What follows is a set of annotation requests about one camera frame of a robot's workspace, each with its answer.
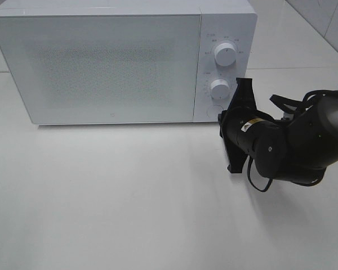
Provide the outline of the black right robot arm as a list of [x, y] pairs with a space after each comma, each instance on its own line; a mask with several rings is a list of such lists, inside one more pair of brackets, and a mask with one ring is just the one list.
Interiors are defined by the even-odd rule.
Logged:
[[251, 79], [237, 79], [228, 108], [218, 115], [228, 171], [250, 174], [256, 168], [269, 182], [317, 185], [338, 161], [338, 89], [313, 90], [301, 100], [274, 94], [270, 101], [282, 118], [257, 108]]

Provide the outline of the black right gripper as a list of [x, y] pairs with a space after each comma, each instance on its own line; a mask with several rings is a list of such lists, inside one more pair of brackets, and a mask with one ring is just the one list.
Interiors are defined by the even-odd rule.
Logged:
[[220, 137], [228, 157], [228, 171], [242, 173], [248, 156], [279, 156], [279, 124], [256, 110], [251, 78], [236, 78], [237, 88], [227, 110], [218, 115]]

